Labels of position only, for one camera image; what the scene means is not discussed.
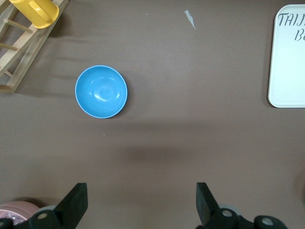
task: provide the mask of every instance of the metal screw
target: metal screw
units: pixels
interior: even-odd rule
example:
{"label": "metal screw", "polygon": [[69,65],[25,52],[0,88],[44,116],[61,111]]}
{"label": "metal screw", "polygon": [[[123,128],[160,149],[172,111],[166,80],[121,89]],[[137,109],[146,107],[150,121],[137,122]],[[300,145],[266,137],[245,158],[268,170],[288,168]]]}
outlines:
{"label": "metal screw", "polygon": [[267,226],[272,226],[273,225],[273,222],[271,219],[269,218],[262,218],[262,222],[267,225]]}
{"label": "metal screw", "polygon": [[47,213],[41,213],[40,215],[37,216],[37,219],[44,219],[48,216]]}
{"label": "metal screw", "polygon": [[231,217],[233,214],[232,214],[232,212],[230,212],[228,210],[223,210],[223,215],[226,217]]}

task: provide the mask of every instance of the white paper scrap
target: white paper scrap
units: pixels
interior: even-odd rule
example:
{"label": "white paper scrap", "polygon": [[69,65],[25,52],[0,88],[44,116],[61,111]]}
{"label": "white paper scrap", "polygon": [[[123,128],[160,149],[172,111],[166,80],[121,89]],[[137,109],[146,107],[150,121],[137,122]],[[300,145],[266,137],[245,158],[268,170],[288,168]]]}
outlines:
{"label": "white paper scrap", "polygon": [[191,14],[189,13],[189,11],[186,10],[186,11],[184,11],[184,13],[186,14],[186,16],[187,16],[187,18],[189,19],[189,21],[191,22],[191,24],[193,25],[194,29],[196,29],[195,26],[194,26],[193,17],[192,17]]}

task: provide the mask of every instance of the blue bowl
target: blue bowl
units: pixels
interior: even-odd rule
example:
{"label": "blue bowl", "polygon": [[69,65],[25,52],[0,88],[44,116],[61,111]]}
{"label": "blue bowl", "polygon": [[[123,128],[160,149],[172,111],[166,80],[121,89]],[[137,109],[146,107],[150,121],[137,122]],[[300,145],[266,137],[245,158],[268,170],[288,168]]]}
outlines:
{"label": "blue bowl", "polygon": [[123,109],[127,100],[127,86],[115,69],[96,65],[79,76],[75,85],[75,97],[88,115],[110,118]]}

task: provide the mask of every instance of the white tray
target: white tray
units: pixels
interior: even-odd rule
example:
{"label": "white tray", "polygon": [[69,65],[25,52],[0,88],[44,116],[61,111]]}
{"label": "white tray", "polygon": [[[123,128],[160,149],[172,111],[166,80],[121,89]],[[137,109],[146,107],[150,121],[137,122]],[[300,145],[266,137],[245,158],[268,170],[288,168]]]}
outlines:
{"label": "white tray", "polygon": [[269,102],[305,107],[305,5],[287,5],[274,21]]}

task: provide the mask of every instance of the wooden dowel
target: wooden dowel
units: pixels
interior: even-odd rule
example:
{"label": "wooden dowel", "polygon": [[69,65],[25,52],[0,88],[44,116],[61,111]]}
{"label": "wooden dowel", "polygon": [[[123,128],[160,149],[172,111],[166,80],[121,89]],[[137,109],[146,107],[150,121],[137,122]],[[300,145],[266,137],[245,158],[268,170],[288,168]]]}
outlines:
{"label": "wooden dowel", "polygon": [[0,48],[5,48],[5,49],[10,49],[10,50],[13,50],[13,51],[17,51],[16,47],[10,46],[10,45],[7,45],[7,44],[3,44],[3,43],[0,43]]}
{"label": "wooden dowel", "polygon": [[5,71],[5,74],[7,74],[9,77],[13,76],[13,73],[11,73],[10,71]]}
{"label": "wooden dowel", "polygon": [[26,31],[26,32],[29,32],[29,33],[32,33],[32,32],[33,32],[33,30],[29,29],[28,27],[25,27],[25,26],[23,26],[23,25],[20,25],[20,24],[14,22],[14,21],[9,20],[9,19],[6,19],[6,18],[5,18],[5,19],[3,19],[3,21],[4,21],[4,23],[7,23],[7,24],[9,24],[9,25],[11,25],[11,26],[14,26],[14,27],[16,27],[16,28],[18,28],[18,29],[21,29],[21,30],[23,30],[23,31]]}

